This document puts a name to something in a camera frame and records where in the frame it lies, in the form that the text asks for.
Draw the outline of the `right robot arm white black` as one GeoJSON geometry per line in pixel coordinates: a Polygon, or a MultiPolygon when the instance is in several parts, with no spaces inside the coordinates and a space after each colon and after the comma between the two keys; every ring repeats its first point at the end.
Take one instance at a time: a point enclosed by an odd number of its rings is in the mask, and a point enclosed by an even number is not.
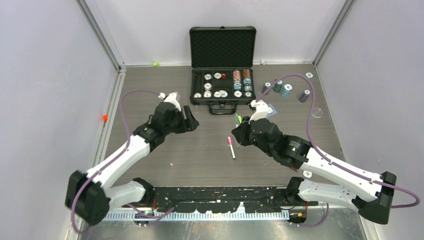
{"type": "Polygon", "coordinates": [[[317,183],[293,177],[285,198],[291,205],[301,202],[326,202],[357,211],[363,218],[380,225],[389,222],[395,174],[373,173],[335,158],[295,135],[283,134],[266,118],[242,123],[231,131],[242,146],[253,145],[282,166],[319,175],[332,183],[317,183]]]}

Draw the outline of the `white pen blue tip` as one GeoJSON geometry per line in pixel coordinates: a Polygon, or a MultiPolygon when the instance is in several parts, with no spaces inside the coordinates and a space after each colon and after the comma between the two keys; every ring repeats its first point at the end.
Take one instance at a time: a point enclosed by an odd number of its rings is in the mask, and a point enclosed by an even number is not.
{"type": "Polygon", "coordinates": [[[229,149],[230,149],[230,152],[231,152],[231,157],[232,157],[233,160],[235,160],[236,155],[235,155],[235,151],[234,151],[234,148],[233,148],[232,138],[230,136],[228,136],[227,141],[228,141],[228,146],[229,146],[229,149]]]}

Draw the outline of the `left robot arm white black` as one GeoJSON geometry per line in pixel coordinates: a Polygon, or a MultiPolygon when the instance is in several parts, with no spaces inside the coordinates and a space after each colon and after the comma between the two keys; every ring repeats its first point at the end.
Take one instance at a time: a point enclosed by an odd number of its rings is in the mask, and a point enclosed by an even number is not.
{"type": "Polygon", "coordinates": [[[188,105],[179,110],[171,102],[161,102],[149,120],[132,131],[129,139],[107,159],[86,172],[76,170],[70,175],[65,206],[90,226],[101,222],[110,210],[127,204],[148,207],[155,198],[149,182],[136,177],[127,184],[114,183],[161,145],[167,135],[193,132],[198,126],[188,105]]]}

